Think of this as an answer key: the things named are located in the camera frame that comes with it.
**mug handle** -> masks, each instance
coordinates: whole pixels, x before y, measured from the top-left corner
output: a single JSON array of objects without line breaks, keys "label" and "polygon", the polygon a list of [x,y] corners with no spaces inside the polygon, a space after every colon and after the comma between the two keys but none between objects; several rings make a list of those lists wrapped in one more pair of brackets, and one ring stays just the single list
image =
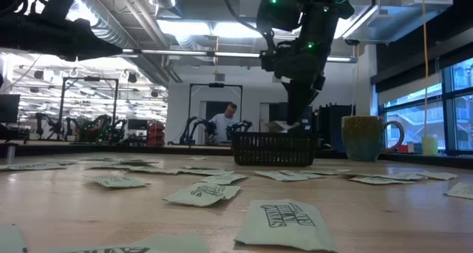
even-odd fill
[{"label": "mug handle", "polygon": [[383,133],[384,133],[384,130],[386,130],[386,127],[389,126],[390,124],[394,124],[395,126],[397,126],[399,128],[399,132],[401,135],[399,136],[399,140],[396,143],[396,145],[391,146],[389,149],[383,149],[382,150],[383,153],[388,153],[388,152],[393,151],[394,149],[397,149],[402,144],[402,141],[404,141],[404,128],[401,126],[401,123],[399,123],[398,121],[389,121],[383,124],[382,126]]}]

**teal ceramic mug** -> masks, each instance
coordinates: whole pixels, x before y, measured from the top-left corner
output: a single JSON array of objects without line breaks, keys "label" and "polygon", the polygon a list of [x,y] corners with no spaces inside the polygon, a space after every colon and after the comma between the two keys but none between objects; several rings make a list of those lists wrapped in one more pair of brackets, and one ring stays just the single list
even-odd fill
[{"label": "teal ceramic mug", "polygon": [[[383,149],[384,130],[390,124],[399,128],[399,141],[389,149]],[[376,161],[380,153],[391,152],[401,145],[404,129],[397,121],[384,124],[380,116],[345,116],[341,119],[341,139],[350,160]]]}]

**wooden table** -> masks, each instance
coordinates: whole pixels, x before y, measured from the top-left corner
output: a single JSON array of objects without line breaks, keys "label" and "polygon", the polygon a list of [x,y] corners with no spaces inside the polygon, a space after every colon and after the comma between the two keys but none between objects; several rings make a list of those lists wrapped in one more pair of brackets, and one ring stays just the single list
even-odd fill
[{"label": "wooden table", "polygon": [[451,181],[371,186],[327,177],[283,183],[252,170],[277,168],[237,166],[229,157],[191,161],[183,155],[88,154],[17,158],[16,163],[74,160],[99,156],[159,160],[165,168],[204,165],[249,176],[236,183],[241,192],[208,208],[180,206],[162,200],[197,182],[199,175],[132,173],[152,183],[140,189],[103,189],[84,175],[121,175],[115,170],[84,170],[80,161],[65,170],[0,172],[0,224],[15,223],[31,252],[39,249],[132,243],[153,234],[202,235],[211,252],[291,252],[291,248],[236,245],[251,200],[294,199],[315,205],[324,216],[339,252],[436,253],[473,251],[473,200],[442,195],[457,182],[473,184],[473,171],[379,161],[315,160],[314,167],[348,168],[354,172],[452,172]]}]

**black wire basket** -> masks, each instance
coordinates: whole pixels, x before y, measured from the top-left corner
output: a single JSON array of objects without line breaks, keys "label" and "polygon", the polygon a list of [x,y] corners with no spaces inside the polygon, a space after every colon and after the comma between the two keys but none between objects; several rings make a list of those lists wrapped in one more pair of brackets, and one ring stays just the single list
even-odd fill
[{"label": "black wire basket", "polygon": [[231,135],[235,162],[254,166],[312,165],[316,152],[315,135],[234,132]]}]

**white shirt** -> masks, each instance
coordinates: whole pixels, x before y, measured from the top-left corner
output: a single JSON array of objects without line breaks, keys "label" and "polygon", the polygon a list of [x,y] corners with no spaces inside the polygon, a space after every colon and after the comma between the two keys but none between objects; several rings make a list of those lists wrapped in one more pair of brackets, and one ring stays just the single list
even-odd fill
[{"label": "white shirt", "polygon": [[214,122],[215,125],[217,126],[217,129],[215,130],[216,132],[215,140],[217,142],[228,141],[227,127],[231,127],[232,125],[239,123],[238,117],[234,115],[233,118],[226,118],[225,113],[219,113],[215,115],[210,121]]}]

